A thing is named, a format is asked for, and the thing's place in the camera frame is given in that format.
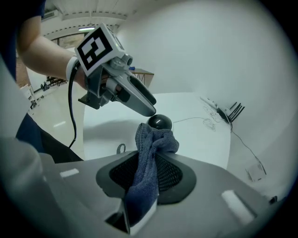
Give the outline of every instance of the white sticker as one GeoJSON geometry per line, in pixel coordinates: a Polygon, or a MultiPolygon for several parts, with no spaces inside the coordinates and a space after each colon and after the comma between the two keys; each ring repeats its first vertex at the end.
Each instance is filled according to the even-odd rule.
{"type": "Polygon", "coordinates": [[[71,169],[71,170],[61,172],[60,176],[62,178],[65,178],[65,177],[72,176],[72,175],[77,174],[77,173],[79,173],[79,171],[77,169],[71,169]]]}

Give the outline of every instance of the blue towel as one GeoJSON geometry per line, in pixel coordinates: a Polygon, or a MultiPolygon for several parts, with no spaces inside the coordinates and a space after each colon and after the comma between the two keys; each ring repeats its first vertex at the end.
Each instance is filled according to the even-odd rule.
{"type": "Polygon", "coordinates": [[[125,204],[130,227],[138,223],[149,211],[158,196],[156,152],[176,153],[179,143],[171,130],[157,130],[141,123],[135,134],[139,152],[138,168],[134,182],[129,188],[125,204]]]}

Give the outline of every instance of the person's arm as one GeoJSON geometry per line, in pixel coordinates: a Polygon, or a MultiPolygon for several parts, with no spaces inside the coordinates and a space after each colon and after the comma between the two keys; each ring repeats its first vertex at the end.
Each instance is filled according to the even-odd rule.
{"type": "MultiPolygon", "coordinates": [[[[41,16],[32,17],[20,26],[17,51],[28,68],[60,79],[66,79],[67,64],[74,56],[73,52],[41,36],[41,16]]],[[[75,76],[75,81],[85,88],[84,72],[81,67],[75,76]]]]}

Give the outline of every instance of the ceiling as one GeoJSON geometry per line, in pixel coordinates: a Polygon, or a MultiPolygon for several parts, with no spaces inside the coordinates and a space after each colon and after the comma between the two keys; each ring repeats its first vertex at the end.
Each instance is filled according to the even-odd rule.
{"type": "Polygon", "coordinates": [[[138,7],[150,1],[154,0],[47,0],[45,16],[50,12],[55,16],[42,20],[41,33],[52,40],[102,22],[116,30],[138,7]]]}

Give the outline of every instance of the white table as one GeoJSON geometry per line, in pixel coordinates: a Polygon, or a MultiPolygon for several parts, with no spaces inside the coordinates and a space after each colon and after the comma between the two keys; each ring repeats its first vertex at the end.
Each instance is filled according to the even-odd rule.
{"type": "MultiPolygon", "coordinates": [[[[172,122],[201,117],[210,119],[215,131],[207,127],[204,119],[189,119],[174,123],[173,132],[180,143],[177,154],[227,168],[230,153],[230,126],[213,109],[193,93],[162,93],[154,95],[156,113],[169,117],[172,122]]],[[[116,154],[119,144],[126,151],[136,150],[135,133],[144,117],[119,102],[109,102],[99,110],[85,107],[83,143],[85,160],[116,154]]]]}

